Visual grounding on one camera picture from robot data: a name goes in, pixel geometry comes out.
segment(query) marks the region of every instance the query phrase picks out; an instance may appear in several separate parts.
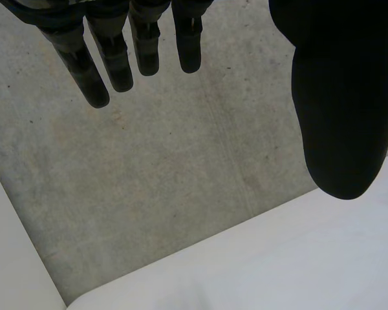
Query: gray concrete surface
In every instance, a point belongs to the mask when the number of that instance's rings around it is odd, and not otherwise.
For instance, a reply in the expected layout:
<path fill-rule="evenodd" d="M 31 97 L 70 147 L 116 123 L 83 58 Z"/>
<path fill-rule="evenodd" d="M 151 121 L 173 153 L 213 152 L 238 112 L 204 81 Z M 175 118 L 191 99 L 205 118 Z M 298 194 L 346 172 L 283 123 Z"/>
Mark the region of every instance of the gray concrete surface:
<path fill-rule="evenodd" d="M 216 1 L 192 75 L 170 11 L 160 28 L 160 72 L 142 77 L 130 48 L 134 88 L 109 86 L 111 104 L 94 110 L 50 43 L 0 5 L 0 180 L 68 304 L 315 187 L 294 49 L 267 2 Z"/>

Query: black object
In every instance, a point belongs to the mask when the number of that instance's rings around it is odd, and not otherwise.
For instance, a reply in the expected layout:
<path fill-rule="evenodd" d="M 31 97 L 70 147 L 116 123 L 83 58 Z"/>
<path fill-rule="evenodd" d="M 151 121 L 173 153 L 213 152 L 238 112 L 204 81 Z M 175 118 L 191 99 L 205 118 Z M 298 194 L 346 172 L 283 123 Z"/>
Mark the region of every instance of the black object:
<path fill-rule="evenodd" d="M 54 45 L 87 101 L 95 108 L 106 106 L 109 95 L 83 40 L 84 17 L 88 20 L 111 84 L 117 92 L 126 92 L 133 87 L 127 45 L 122 34 L 128 14 L 141 74 L 152 76 L 158 72 L 160 30 L 157 21 L 171 0 L 131 0 L 131 3 L 130 0 L 0 2 L 20 20 L 35 25 L 42 31 Z M 185 72 L 194 72 L 200 66 L 200 17 L 211 2 L 212 0 L 178 0 L 179 9 L 174 9 L 178 54 Z M 195 27 L 192 27 L 194 32 L 186 29 L 191 20 L 195 20 Z"/>
<path fill-rule="evenodd" d="M 201 16 L 212 2 L 213 0 L 173 0 L 178 56 L 185 73 L 193 73 L 201 66 Z"/>
<path fill-rule="evenodd" d="M 362 195 L 388 149 L 388 1 L 270 0 L 295 45 L 292 95 L 309 172 L 341 199 Z"/>
<path fill-rule="evenodd" d="M 113 88 L 126 92 L 133 85 L 128 47 L 122 34 L 129 0 L 95 1 L 87 5 L 86 18 Z"/>

